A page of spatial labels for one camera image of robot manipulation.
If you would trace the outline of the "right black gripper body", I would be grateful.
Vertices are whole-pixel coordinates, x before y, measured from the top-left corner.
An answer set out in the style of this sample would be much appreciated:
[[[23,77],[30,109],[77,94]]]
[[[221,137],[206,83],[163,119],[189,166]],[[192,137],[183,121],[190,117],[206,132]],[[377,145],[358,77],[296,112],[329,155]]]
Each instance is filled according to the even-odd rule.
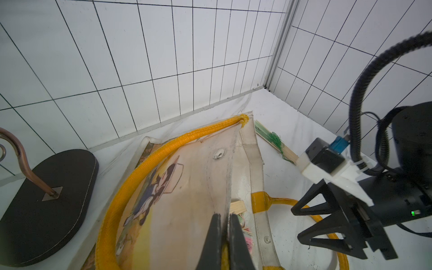
[[[372,251],[381,251],[386,260],[398,258],[384,230],[392,225],[417,236],[432,237],[430,232],[415,232],[403,225],[432,215],[431,175],[403,173],[398,169],[395,173],[386,172],[359,181],[359,184],[372,199],[373,206],[358,202],[353,211],[360,219],[361,237]]]

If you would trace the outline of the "white canvas tote bag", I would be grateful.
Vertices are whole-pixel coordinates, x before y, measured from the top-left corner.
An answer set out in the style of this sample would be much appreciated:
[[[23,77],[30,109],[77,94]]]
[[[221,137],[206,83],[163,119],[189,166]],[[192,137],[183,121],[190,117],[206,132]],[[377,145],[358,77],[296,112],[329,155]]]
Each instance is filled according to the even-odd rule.
[[[191,141],[148,170],[118,218],[115,257],[123,270],[193,270],[211,218],[223,233],[237,213],[258,270],[279,270],[264,207],[263,159],[254,118]]]

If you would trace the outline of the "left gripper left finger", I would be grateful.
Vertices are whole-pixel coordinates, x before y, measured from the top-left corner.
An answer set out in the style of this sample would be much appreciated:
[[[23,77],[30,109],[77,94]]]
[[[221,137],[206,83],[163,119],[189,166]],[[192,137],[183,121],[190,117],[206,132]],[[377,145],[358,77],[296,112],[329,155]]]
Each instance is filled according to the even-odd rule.
[[[221,215],[214,214],[211,218],[207,236],[196,270],[222,269],[223,229]]]

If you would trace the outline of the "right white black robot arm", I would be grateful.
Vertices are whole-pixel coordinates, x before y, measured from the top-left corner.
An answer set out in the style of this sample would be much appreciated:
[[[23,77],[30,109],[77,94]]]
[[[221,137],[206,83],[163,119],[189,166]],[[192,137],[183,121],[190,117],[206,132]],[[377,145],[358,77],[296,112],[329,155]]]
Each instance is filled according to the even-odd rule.
[[[320,181],[295,204],[296,216],[324,215],[298,235],[300,243],[359,259],[364,250],[381,251],[387,260],[397,253],[388,226],[432,214],[432,105],[399,109],[391,126],[400,167],[357,182],[353,188]]]

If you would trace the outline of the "green tasselled folding fan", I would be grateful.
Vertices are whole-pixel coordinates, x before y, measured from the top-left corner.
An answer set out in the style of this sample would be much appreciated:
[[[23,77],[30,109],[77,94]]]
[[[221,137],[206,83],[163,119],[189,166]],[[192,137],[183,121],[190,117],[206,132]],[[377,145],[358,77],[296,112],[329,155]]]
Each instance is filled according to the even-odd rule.
[[[299,158],[298,155],[283,143],[280,136],[269,131],[262,123],[257,120],[254,121],[254,127],[256,134],[267,141],[273,148],[275,148],[280,153],[283,160],[296,165]]]

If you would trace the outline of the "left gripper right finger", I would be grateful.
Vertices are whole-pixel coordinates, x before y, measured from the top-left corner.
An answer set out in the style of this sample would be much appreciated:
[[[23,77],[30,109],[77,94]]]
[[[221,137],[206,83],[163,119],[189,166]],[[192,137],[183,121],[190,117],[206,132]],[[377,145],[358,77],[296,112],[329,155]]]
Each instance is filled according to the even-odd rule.
[[[228,246],[229,268],[231,270],[255,270],[236,214],[229,215]]]

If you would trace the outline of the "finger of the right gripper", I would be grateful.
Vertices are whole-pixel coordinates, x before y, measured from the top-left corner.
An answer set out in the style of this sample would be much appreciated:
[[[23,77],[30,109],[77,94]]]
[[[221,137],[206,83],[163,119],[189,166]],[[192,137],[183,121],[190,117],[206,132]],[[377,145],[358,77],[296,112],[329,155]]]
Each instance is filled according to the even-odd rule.
[[[358,259],[366,259],[366,244],[360,240],[345,215],[336,212],[325,218],[313,215],[316,223],[298,235],[301,244],[325,248]]]
[[[291,208],[295,216],[315,216],[342,212],[347,219],[354,219],[351,197],[333,183],[321,180],[313,184],[306,194]]]

